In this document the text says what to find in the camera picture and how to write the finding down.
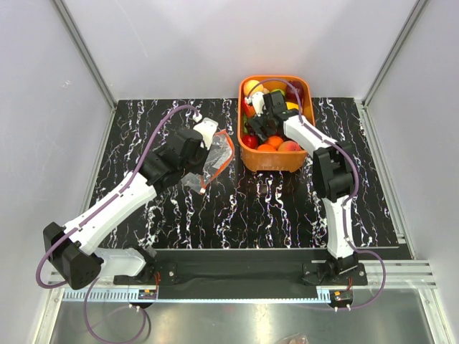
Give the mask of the clear orange zip bag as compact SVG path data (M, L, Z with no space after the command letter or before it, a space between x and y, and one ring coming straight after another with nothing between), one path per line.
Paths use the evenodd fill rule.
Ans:
M182 185L198 194L204 194L210 183L228 167L234 156L235 147L227 131L221 130L217 132L213 136L202 174L188 173L182 178Z

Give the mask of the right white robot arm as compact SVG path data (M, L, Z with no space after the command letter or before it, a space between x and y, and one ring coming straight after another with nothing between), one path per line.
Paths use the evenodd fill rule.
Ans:
M328 226L328 259L320 268L319 279L345 282L359 263L351 233L351 203L359 188L352 146L323 134L300 110L289 110L280 91L256 92L245 98L245 104L255 109L247 124L259 139L278 133L312 155L313 188L325 206Z

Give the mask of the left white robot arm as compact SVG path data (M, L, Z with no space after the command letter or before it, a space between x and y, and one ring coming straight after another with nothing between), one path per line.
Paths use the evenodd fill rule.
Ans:
M192 129L174 133L149 150L140 167L85 213L43 231L47 260L72 289L80 290L98 277L127 276L138 283L155 274L153 256L145 249L101 249L100 243L134 211L178 184L189 173L201 174L217 132L217 122L203 119Z

